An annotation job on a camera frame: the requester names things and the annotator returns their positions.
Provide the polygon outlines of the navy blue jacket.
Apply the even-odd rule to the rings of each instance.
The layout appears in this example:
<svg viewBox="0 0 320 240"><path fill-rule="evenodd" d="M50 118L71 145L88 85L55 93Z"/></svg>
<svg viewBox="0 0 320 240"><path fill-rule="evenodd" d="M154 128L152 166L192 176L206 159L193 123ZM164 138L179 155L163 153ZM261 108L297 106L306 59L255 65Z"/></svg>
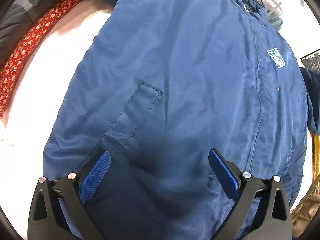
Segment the navy blue jacket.
<svg viewBox="0 0 320 240"><path fill-rule="evenodd" d="M44 148L51 180L106 154L84 207L109 239L209 239L233 203L217 148L280 176L290 205L319 75L300 69L255 0L103 0L114 10L79 63Z"/></svg>

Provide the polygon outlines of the yellow satin cloth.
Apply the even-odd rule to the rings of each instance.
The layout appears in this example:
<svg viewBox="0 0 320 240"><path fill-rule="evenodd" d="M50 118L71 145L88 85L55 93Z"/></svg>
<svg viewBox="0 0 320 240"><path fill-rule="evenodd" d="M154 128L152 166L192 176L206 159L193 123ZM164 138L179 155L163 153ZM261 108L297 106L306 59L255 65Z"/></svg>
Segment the yellow satin cloth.
<svg viewBox="0 0 320 240"><path fill-rule="evenodd" d="M312 166L313 172L312 177L315 181L319 175L319 162L320 162L320 142L319 135L311 135L312 138Z"/></svg>

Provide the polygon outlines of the pink polka dot blanket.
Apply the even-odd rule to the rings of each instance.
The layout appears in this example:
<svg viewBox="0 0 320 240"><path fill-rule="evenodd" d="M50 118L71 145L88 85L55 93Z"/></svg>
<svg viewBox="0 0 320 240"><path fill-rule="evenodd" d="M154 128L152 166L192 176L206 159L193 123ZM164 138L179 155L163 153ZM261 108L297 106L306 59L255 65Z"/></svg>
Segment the pink polka dot blanket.
<svg viewBox="0 0 320 240"><path fill-rule="evenodd" d="M22 69L1 119L1 207L23 238L44 146L70 80L110 13L102 0L82 0L63 16Z"/></svg>

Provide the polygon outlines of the red floral cloth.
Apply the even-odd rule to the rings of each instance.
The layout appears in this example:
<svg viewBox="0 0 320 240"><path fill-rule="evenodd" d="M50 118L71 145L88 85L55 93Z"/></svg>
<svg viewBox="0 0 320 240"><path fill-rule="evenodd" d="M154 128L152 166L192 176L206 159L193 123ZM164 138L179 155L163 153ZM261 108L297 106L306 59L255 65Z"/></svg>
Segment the red floral cloth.
<svg viewBox="0 0 320 240"><path fill-rule="evenodd" d="M19 40L1 67L1 113L4 114L17 79L32 53L54 25L71 11L82 0L59 0L51 9L45 12L25 35Z"/></svg>

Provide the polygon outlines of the black quilted jacket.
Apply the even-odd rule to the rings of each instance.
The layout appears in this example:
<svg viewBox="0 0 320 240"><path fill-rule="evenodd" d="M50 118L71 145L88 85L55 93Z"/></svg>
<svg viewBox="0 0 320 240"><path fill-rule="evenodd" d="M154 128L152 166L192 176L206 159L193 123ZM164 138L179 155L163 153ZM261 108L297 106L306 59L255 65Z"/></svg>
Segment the black quilted jacket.
<svg viewBox="0 0 320 240"><path fill-rule="evenodd" d="M14 0L1 19L1 67L16 44L59 0Z"/></svg>

